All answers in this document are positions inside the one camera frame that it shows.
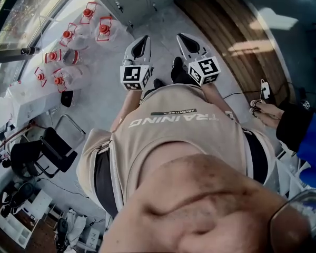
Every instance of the concrete floor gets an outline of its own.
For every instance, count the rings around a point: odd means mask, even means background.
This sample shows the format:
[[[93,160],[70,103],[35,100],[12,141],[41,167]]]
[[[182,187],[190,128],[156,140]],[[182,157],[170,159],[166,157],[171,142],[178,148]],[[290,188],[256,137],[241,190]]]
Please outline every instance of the concrete floor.
[[[206,38],[199,29],[185,16],[175,5],[170,5],[152,16],[142,26],[135,28],[133,35],[138,38],[142,35],[149,35],[152,40],[152,64],[155,67],[153,77],[149,81],[148,89],[153,88],[153,80],[158,77],[165,83],[172,83],[170,72],[172,61],[176,56],[180,56],[180,51],[177,45],[177,33],[184,32],[198,36],[205,41]],[[220,74],[216,85],[223,97],[241,92],[233,75],[225,65],[219,54],[213,49],[221,66],[222,73]],[[81,96],[76,105],[67,109],[61,109],[52,114],[52,121],[55,125],[62,113],[69,114],[73,120],[88,134],[92,128],[101,128],[108,130],[123,105],[126,91],[121,86],[119,81],[119,67],[122,63],[124,53],[115,53],[110,56],[104,56],[99,61],[90,65],[90,70],[93,74],[93,80],[89,87],[81,91]],[[243,94],[233,95],[227,98],[227,103],[236,112],[240,122],[251,120],[248,112],[249,105]],[[52,126],[51,118],[43,114],[38,118],[38,122]],[[68,122],[64,122],[59,128],[59,134],[69,144],[74,145],[79,134],[74,127]],[[77,149],[78,155],[81,154],[83,144]],[[79,156],[74,161],[71,168],[66,172],[59,172],[52,182],[60,187],[63,187],[72,192],[83,194],[77,182],[76,166]],[[46,159],[39,161],[42,165],[47,165]],[[50,182],[42,180],[38,183],[53,199],[54,202],[63,210],[69,207],[76,210],[78,213],[87,215],[88,222],[97,221],[104,218],[105,213],[98,208],[92,201],[79,195],[73,195],[63,191]],[[104,230],[104,224],[95,225],[101,231]]]

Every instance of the black pants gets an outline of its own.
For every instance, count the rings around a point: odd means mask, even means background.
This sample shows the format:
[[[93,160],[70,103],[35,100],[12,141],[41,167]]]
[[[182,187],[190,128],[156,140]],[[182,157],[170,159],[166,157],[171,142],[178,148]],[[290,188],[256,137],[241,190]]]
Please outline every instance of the black pants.
[[[171,71],[171,79],[173,83],[182,83],[182,84],[192,84],[199,86],[195,80],[193,80],[185,71],[184,68],[173,68]],[[144,94],[144,98],[148,96],[151,92],[157,90],[158,88],[147,90],[147,92]]]

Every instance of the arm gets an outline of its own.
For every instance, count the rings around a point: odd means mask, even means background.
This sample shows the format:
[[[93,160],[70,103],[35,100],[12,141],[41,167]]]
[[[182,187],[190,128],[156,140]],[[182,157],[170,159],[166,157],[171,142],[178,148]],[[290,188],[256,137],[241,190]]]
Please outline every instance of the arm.
[[[142,91],[129,91],[126,95],[123,107],[121,108],[119,114],[111,125],[110,131],[113,132],[121,124],[124,118],[132,111],[139,107],[141,101]]]
[[[228,104],[224,101],[221,94],[219,93],[219,91],[215,87],[214,83],[205,84],[204,86],[201,87],[201,89],[204,92],[204,94],[207,98],[207,101],[209,103],[216,105],[223,112],[226,112],[226,111],[232,112],[236,121],[239,122],[235,113],[233,112],[231,107],[229,107]]]

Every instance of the chair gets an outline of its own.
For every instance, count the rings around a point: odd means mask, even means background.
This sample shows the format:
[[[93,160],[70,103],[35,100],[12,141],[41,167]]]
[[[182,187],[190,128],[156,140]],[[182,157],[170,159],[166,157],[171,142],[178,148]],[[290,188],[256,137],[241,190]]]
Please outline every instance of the chair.
[[[71,148],[57,133],[60,122],[67,118],[79,130],[81,138],[74,148]],[[73,164],[77,153],[74,151],[85,139],[85,132],[68,116],[63,114],[55,128],[47,128],[43,136],[37,141],[17,143],[11,150],[12,169],[18,176],[23,176],[23,169],[27,170],[31,176],[39,176],[35,166],[39,168],[48,178],[53,178],[59,171],[66,172]],[[54,173],[47,172],[37,161],[45,156],[57,167]]]

